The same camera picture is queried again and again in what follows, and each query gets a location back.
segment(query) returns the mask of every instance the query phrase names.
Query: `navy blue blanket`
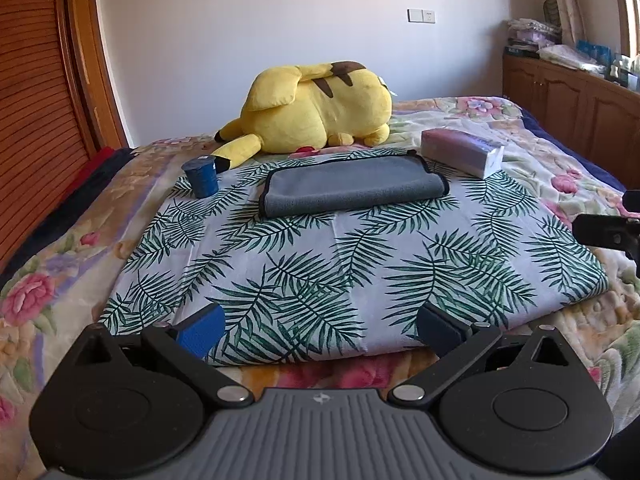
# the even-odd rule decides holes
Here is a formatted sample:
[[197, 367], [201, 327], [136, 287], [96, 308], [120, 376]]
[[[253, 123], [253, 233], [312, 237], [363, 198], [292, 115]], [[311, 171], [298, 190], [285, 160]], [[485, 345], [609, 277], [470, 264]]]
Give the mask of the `navy blue blanket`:
[[611, 187], [617, 189], [618, 191], [626, 191], [626, 188], [622, 184], [620, 184], [620, 181], [608, 171], [603, 170], [600, 166], [596, 166], [593, 162], [590, 162], [583, 156], [578, 155], [574, 152], [574, 150], [570, 150], [562, 142], [549, 135], [545, 130], [542, 129], [542, 126], [538, 124], [535, 117], [524, 108], [522, 109], [522, 122], [524, 123], [524, 127], [536, 137], [540, 137], [541, 139], [546, 139], [549, 142], [552, 142], [567, 155], [576, 158], [584, 166], [584, 168], [598, 180], [604, 182], [605, 184], [609, 184]]

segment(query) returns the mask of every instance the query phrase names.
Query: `blue gripper pad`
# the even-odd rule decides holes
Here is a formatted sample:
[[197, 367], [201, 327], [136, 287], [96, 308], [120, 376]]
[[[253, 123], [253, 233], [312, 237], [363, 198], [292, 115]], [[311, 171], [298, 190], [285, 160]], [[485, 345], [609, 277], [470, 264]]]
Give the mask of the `blue gripper pad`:
[[197, 358], [204, 359], [225, 333], [225, 311], [211, 303], [174, 328], [178, 331], [177, 343]]

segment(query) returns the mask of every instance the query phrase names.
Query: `pink tissue pack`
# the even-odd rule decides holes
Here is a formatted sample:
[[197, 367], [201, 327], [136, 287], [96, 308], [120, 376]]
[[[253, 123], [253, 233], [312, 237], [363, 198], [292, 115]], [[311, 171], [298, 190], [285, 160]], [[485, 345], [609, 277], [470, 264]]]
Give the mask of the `pink tissue pack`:
[[504, 145], [459, 130], [435, 128], [422, 132], [420, 153], [424, 158], [487, 178], [502, 168]]

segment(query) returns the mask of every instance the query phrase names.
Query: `logo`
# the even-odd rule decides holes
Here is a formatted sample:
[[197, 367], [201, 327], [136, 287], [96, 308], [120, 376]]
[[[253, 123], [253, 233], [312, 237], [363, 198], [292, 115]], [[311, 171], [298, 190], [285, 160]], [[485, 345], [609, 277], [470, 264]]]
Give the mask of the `logo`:
[[329, 397], [326, 393], [314, 395], [314, 401], [318, 402], [319, 404], [324, 404], [325, 402], [329, 402], [330, 400], [331, 397]]

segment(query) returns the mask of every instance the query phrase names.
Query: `yellow plush toy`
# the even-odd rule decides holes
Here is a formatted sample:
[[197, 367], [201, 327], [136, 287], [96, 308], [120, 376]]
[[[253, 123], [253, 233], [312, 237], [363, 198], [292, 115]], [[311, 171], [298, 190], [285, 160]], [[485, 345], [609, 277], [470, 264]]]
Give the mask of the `yellow plush toy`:
[[260, 150], [319, 150], [349, 146], [354, 139], [377, 146], [389, 136], [389, 117], [389, 90], [360, 63], [278, 66], [255, 79], [240, 117], [216, 135], [218, 142], [230, 142], [213, 155], [235, 168]]

